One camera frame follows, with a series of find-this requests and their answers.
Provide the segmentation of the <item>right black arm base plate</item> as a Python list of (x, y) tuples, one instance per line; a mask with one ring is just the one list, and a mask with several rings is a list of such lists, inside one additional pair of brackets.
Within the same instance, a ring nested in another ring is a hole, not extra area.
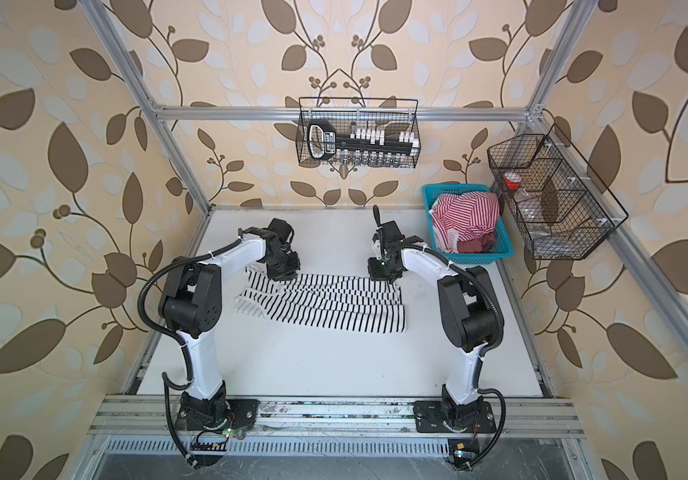
[(463, 406), (461, 413), (445, 408), (441, 401), (416, 401), (413, 414), (419, 433), (492, 434), (497, 430), (491, 404), (481, 399)]

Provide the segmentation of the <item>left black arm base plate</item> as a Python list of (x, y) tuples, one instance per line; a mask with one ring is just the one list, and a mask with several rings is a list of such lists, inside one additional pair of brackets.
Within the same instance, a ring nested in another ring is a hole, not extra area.
[(182, 402), (174, 425), (177, 430), (185, 431), (250, 430), (256, 422), (260, 405), (257, 399), (201, 400), (185, 397)]

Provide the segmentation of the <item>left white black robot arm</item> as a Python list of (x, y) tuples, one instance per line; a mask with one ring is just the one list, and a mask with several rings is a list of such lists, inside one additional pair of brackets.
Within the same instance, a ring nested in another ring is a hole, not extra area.
[(196, 257), (178, 257), (153, 274), (137, 300), (138, 315), (153, 330), (173, 339), (181, 349), (185, 381), (162, 374), (164, 394), (180, 393), (177, 414), (166, 409), (169, 429), (226, 432), (248, 430), (256, 422), (259, 402), (229, 400), (219, 372), (214, 329), (223, 312), (223, 280), (258, 262), (271, 280), (288, 281), (300, 270), (292, 250), (292, 226), (273, 219), (266, 228), (241, 230), (227, 246)]

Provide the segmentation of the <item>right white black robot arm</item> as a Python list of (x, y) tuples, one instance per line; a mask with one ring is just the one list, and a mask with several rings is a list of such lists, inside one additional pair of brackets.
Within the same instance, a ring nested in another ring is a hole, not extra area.
[(486, 354), (504, 337), (505, 319), (490, 276), (484, 268), (454, 264), (417, 236), (405, 236), (394, 221), (375, 221), (370, 277), (392, 283), (411, 272), (437, 290), (443, 331), (460, 353), (442, 387), (441, 418), (449, 430), (464, 432), (484, 412), (483, 396), (494, 392), (480, 387), (480, 377)]

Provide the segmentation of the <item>black white striped tank top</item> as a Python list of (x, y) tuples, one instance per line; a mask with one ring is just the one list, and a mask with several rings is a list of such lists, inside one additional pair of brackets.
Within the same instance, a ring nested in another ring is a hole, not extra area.
[(355, 333), (398, 334), (406, 330), (399, 286), (367, 277), (299, 274), (271, 280), (252, 268), (235, 300), (239, 314), (289, 325)]

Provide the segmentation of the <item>red white striped tank top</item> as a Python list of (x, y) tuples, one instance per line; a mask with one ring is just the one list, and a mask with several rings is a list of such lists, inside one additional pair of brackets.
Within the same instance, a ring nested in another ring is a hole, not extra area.
[(495, 194), (471, 191), (443, 193), (429, 210), (437, 248), (451, 254), (492, 252), (500, 219)]

